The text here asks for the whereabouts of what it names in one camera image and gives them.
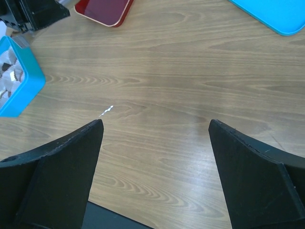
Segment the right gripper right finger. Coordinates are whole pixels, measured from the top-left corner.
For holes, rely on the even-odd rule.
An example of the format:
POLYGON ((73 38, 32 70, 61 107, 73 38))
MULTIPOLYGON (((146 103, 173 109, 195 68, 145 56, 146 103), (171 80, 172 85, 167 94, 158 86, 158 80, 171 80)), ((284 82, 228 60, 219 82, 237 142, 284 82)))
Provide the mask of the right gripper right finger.
POLYGON ((232 228, 304 228, 304 158, 219 120, 208 131, 232 228))

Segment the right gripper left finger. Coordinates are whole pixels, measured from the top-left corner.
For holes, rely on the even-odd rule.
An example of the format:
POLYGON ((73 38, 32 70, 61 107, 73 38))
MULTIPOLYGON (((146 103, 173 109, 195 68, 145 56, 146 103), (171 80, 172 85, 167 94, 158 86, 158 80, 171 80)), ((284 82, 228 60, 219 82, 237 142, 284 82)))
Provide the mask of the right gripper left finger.
POLYGON ((103 138, 93 120, 0 163, 3 229, 80 229, 103 138))

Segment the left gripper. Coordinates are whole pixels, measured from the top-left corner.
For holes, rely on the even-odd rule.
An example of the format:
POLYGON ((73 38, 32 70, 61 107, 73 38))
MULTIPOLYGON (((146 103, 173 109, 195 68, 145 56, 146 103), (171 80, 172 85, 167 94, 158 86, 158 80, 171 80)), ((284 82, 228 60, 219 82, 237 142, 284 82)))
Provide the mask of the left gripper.
POLYGON ((39 31, 70 16, 56 0, 2 0, 0 20, 17 31, 39 31))

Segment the blue tin lid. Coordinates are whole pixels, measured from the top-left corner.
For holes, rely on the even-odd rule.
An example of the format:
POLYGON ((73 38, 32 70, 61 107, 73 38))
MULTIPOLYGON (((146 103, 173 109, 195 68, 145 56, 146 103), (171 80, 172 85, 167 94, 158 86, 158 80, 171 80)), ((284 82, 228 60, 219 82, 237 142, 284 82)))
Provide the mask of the blue tin lid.
POLYGON ((230 2, 279 35, 292 36, 305 27, 304 0, 232 0, 230 2))

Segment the metal tongs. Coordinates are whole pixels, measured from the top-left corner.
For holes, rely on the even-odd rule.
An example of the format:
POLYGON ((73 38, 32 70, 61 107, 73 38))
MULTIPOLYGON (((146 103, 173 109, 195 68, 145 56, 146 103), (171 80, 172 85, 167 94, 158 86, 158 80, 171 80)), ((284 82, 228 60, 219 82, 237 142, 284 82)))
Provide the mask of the metal tongs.
POLYGON ((33 32, 17 33, 13 32, 10 37, 21 47, 27 48, 33 43, 36 35, 33 32))

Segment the white paper cup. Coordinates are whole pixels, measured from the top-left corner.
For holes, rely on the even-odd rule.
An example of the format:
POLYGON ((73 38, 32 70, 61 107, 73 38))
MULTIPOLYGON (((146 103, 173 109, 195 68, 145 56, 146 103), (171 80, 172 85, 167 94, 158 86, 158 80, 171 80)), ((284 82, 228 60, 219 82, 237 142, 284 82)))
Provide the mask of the white paper cup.
POLYGON ((25 72, 18 64, 4 63, 0 68, 0 90, 15 92, 24 80, 25 72))
POLYGON ((0 68, 4 71, 14 65, 16 60, 16 54, 13 48, 10 47, 0 55, 0 68))

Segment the blue tin box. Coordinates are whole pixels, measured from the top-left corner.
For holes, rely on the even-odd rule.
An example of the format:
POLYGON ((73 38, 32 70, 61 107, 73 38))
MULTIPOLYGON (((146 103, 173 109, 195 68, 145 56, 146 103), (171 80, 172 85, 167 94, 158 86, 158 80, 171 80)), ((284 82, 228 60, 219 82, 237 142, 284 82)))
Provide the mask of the blue tin box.
POLYGON ((0 40, 0 54, 12 47, 17 60, 15 64, 25 72, 24 80, 15 92, 0 91, 1 117, 17 117, 35 98, 46 83, 45 76, 31 49, 21 48, 13 39, 4 36, 0 40))

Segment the red tray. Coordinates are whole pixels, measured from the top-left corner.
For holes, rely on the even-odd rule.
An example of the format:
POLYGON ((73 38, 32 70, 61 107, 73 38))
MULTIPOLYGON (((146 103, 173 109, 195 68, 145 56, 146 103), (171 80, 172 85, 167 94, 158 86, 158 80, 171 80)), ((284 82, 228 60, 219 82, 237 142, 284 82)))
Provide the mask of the red tray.
POLYGON ((134 0, 81 0, 74 10, 81 16, 106 27, 123 24, 134 0))

